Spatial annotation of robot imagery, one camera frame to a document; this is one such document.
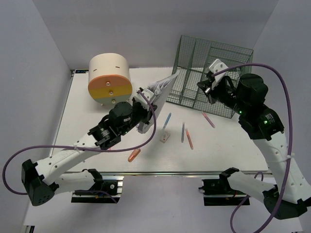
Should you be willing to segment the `grey white manual booklet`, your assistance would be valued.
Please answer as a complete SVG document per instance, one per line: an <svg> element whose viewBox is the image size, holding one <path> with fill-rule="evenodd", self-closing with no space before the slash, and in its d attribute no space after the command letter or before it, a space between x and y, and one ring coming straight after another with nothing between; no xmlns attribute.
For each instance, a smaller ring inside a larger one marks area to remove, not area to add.
<svg viewBox="0 0 311 233"><path fill-rule="evenodd" d="M160 81L156 81L153 83L150 83L149 85L147 85L146 88L148 88L149 90L151 90L154 94L155 94L155 98L152 102L152 106L154 108L154 112L155 112L155 118L157 119L163 106L164 103L166 102L166 99L169 95L169 93L171 92L171 89L174 85L175 80L177 79L177 77L179 76L179 71L177 71L175 74L162 79Z"/></svg>

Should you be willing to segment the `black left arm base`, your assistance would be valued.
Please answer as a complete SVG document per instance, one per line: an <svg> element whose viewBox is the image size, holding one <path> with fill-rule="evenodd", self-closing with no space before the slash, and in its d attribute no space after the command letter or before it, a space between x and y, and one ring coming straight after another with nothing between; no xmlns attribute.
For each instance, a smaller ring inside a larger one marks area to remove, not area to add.
<svg viewBox="0 0 311 233"><path fill-rule="evenodd" d="M122 194L123 180L108 179L96 183L90 190L76 190L71 203L117 204Z"/></svg>

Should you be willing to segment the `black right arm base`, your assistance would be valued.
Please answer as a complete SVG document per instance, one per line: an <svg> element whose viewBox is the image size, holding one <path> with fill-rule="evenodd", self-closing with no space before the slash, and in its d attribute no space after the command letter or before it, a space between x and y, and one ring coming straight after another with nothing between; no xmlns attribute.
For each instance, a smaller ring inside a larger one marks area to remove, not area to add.
<svg viewBox="0 0 311 233"><path fill-rule="evenodd" d="M204 206L238 206L246 197L241 191L221 188L218 179L203 179L198 189L203 194Z"/></svg>

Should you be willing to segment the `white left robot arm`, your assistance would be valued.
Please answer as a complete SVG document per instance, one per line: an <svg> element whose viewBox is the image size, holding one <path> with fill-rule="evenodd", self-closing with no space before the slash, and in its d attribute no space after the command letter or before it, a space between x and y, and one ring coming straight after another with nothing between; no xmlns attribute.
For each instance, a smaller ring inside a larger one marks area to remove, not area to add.
<svg viewBox="0 0 311 233"><path fill-rule="evenodd" d="M27 160L22 164L21 179L32 206L40 206L55 195L65 192L112 197L117 189L104 180L94 168L79 173L67 171L86 159L110 152L110 148L121 141L133 128L146 133L156 125L154 94L141 92L133 97L133 102L119 102L109 114L89 130L73 146L65 146L57 154L36 162Z"/></svg>

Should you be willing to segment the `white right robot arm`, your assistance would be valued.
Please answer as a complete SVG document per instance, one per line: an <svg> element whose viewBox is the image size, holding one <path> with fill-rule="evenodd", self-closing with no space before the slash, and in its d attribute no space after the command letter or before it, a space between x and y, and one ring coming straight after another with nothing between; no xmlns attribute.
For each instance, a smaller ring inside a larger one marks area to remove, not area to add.
<svg viewBox="0 0 311 233"><path fill-rule="evenodd" d="M198 82L209 103L216 101L239 114L238 123L260 150L272 172L276 184L255 180L237 168L223 171L215 190L232 193L241 191L262 202L269 213L276 207L286 170L288 142L284 126L277 113L264 104L268 87L256 74L244 74L237 86L229 76L222 77L213 88L213 78L207 74L205 81Z"/></svg>

